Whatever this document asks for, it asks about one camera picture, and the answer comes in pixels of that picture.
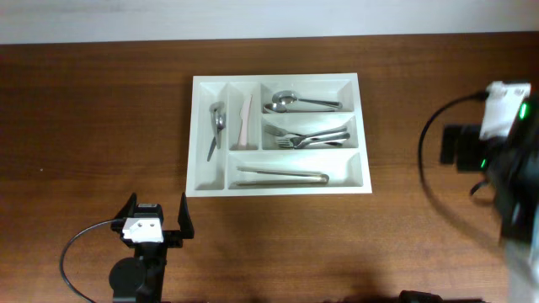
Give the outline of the steel tablespoon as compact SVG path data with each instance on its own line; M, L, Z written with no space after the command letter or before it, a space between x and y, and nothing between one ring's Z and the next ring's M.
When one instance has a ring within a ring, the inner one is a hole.
M327 107L333 108L333 109L342 109L343 108L343 104L338 102L338 101L324 101L324 100L302 98L299 95L299 93L297 93L296 91L292 91L292 90L279 91L279 92L275 93L272 96L272 102L273 103L286 105L286 104L294 103L296 101L309 103L309 104L327 106Z
M263 110L267 113L275 113L275 114L335 112L335 109L308 109L308 110L288 109L285 105L282 105L282 104L265 104L263 106Z

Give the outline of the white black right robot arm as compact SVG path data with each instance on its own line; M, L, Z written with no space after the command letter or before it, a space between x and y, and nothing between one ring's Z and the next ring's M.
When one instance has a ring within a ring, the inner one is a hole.
M500 243L510 269L510 302L538 301L538 95L521 102L510 131L479 137L479 125L447 125L440 162L459 173L480 172L482 186L494 188L501 219Z

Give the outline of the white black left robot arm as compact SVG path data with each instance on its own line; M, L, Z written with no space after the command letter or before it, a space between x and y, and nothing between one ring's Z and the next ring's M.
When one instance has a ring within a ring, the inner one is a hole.
M109 273L114 302L160 302L168 250L181 248L195 237L187 197L181 195L177 222L179 229L163 229L160 204L139 204L132 194L119 210L111 230L134 250L134 255L118 261Z

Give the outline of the steel fork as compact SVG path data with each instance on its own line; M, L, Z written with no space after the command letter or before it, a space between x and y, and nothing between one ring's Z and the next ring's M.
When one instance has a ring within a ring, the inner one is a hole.
M272 136L277 136L277 139L304 136L304 135L299 135L297 133L289 132L286 129L283 129L283 128L280 128L271 124L265 125L264 131Z
M348 127L347 126L340 126L340 127L333 128L333 129L330 129L330 130L323 130L323 131L319 131L319 132L316 132L316 133L311 133L311 134L304 135L304 136L299 136L299 137L327 136L327 135L332 135L332 134L336 134L336 133L340 133L340 132L348 132Z
M351 137L349 132L340 132L327 136L306 136L277 139L275 142L279 148L304 149L308 146L330 145L341 146Z

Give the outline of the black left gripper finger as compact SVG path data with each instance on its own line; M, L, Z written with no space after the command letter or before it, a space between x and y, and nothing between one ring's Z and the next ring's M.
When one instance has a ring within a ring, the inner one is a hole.
M131 217L135 211L137 202L136 193L132 193L127 202L121 207L116 216L113 218L115 222L124 221Z
M178 223L181 237L183 239L193 239L195 237L195 229L193 226L193 222L190 218L189 207L185 193L182 193L180 200Z

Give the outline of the steel table knife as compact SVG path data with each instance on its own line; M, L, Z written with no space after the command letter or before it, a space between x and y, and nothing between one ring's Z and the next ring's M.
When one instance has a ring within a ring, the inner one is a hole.
M285 186L285 185L325 185L329 182L329 176L325 173L305 171L271 170L255 167L238 167L242 173L254 173L274 178L237 181L237 186Z

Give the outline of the small steel teaspoon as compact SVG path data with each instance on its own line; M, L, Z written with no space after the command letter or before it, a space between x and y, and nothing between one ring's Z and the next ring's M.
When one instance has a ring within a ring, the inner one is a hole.
M214 112L214 120L216 124L216 132L214 138L216 139L216 148L221 148L221 132L226 128L226 116L219 111Z
M213 139L211 141L210 149L207 156L207 161L209 162L211 160L211 157L213 155L214 150L216 149L216 139L214 138L215 132L216 132L216 124L214 120L214 112L219 111L221 113L223 106L223 102L217 102L215 104L212 104L210 106L210 113L211 113L211 129L213 132Z

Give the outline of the white plastic knife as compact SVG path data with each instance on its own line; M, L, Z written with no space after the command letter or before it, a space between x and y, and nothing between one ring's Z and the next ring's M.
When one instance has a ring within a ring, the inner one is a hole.
M237 141L238 150L245 150L248 145L248 122L252 101L253 95L246 97L240 110L241 125Z

